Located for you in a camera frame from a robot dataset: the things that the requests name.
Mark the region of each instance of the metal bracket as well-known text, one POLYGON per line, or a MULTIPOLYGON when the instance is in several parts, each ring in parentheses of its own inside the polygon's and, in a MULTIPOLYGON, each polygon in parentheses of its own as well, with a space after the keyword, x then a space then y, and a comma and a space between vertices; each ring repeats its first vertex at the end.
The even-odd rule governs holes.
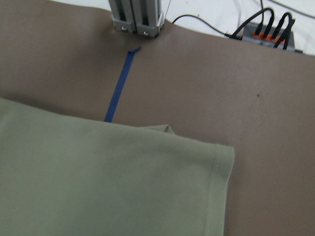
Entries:
POLYGON ((117 30, 156 37, 164 23, 160 0, 109 0, 117 30))

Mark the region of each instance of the black cable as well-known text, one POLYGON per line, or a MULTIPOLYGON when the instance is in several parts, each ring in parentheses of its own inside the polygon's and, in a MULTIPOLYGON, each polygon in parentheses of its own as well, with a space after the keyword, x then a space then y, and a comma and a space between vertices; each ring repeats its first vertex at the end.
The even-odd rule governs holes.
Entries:
POLYGON ((253 14, 251 17, 249 17, 247 20, 245 20, 245 21, 237 28, 237 30, 235 30, 235 32, 234 32, 229 38, 236 38, 236 35, 242 30, 242 28, 244 28, 249 22, 251 22, 254 18, 256 18, 257 16, 259 16, 260 14, 262 14, 262 13, 265 12, 265 11, 270 11, 270 12, 271 12, 271 17, 270 17, 270 19, 269 19, 269 23, 268 23, 268 25, 267 25, 267 27, 266 27, 266 30, 265 30, 264 36, 263 36, 264 38, 266 38, 267 35, 268 35, 269 32, 270 32, 270 29, 271 29, 271 27, 272 27, 272 24, 273 24, 274 20, 275 20, 275 13, 274 13, 273 9, 271 9, 271 8, 269 8, 269 7, 260 10, 259 12, 253 14))
POLYGON ((286 6, 286 5, 282 4, 282 3, 277 2, 277 1, 274 1, 274 0, 268 0, 268 1, 273 2, 274 4, 277 4, 277 5, 279 5, 279 6, 282 6, 282 7, 284 7, 284 8, 287 8, 287 9, 289 9, 289 10, 291 10, 291 11, 294 11, 294 12, 296 12, 296 13, 298 13, 298 14, 301 14, 301 15, 303 15, 303 16, 306 16, 306 17, 309 17, 309 18, 312 18, 312 19, 315 20, 315 16, 312 16, 312 15, 309 15, 309 14, 307 14, 307 13, 305 13, 305 12, 296 10, 296 9, 290 7, 290 6, 286 6))
MULTIPOLYGON (((262 4, 262 0, 260 0, 261 10, 264 9, 264 5, 262 4)), ((264 12, 261 15, 261 22, 264 23, 264 12)))
POLYGON ((289 12, 286 12, 285 14, 283 14, 281 19, 279 20, 277 27, 275 28, 274 32, 272 33, 272 36, 271 36, 272 39, 275 39, 278 36, 278 34, 281 30, 281 27, 284 25, 284 20, 286 17, 289 18, 289 21, 292 20, 292 15, 289 12))
POLYGON ((221 31, 221 30, 215 28, 214 26, 210 25, 208 22, 206 22, 205 20, 201 19, 200 17, 194 16, 194 15, 190 15, 190 14, 181 15, 181 16, 177 17, 172 23, 175 23, 178 19, 180 19, 180 18, 182 18, 182 17, 185 17, 185 16, 189 16, 189 17, 196 18, 196 19, 202 21, 203 23, 205 23, 207 26, 209 26, 210 28, 212 28, 212 29, 215 30, 216 32, 218 32, 218 33, 220 33, 220 34, 223 34, 224 36, 227 36, 227 37, 230 36, 229 34, 226 34, 226 33, 224 33, 223 31, 221 31))
POLYGON ((288 25, 283 31, 283 33, 281 34, 280 38, 277 40, 276 44, 274 45, 274 48, 277 48, 284 39, 285 39, 285 42, 283 45, 283 50, 286 50, 289 44, 291 29, 295 20, 292 18, 292 15, 288 12, 282 16, 282 19, 284 19, 286 16, 288 16, 289 18, 288 25))
MULTIPOLYGON (((262 0, 260 0, 260 6, 261 6, 261 10, 264 9, 264 6, 262 4, 262 0)), ((261 32, 261 29, 264 25, 264 12, 261 14, 261 22, 258 24, 256 30, 255 30, 255 35, 259 35, 261 32)))

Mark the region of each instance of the folded fabric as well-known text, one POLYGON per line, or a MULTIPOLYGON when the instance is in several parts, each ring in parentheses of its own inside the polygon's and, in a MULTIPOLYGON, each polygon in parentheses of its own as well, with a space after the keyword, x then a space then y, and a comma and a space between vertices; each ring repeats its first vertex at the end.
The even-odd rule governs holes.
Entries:
POLYGON ((221 236, 231 147, 0 98, 0 235, 221 236))

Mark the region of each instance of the brown surface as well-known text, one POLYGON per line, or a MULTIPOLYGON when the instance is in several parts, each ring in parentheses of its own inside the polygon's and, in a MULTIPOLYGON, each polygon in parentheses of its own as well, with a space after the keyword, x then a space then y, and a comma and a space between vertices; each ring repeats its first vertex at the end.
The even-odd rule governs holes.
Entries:
POLYGON ((142 46, 114 122, 235 148, 226 236, 315 235, 315 58, 171 24, 146 39, 104 10, 43 0, 1 1, 0 30, 1 97, 98 120, 142 46))

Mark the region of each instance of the sage green fabric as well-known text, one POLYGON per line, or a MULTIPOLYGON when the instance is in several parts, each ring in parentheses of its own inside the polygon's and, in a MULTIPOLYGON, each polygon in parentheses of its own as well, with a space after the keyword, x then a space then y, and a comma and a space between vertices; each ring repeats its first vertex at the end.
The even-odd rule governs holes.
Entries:
POLYGON ((0 99, 0 235, 223 235, 233 148, 165 129, 0 99))

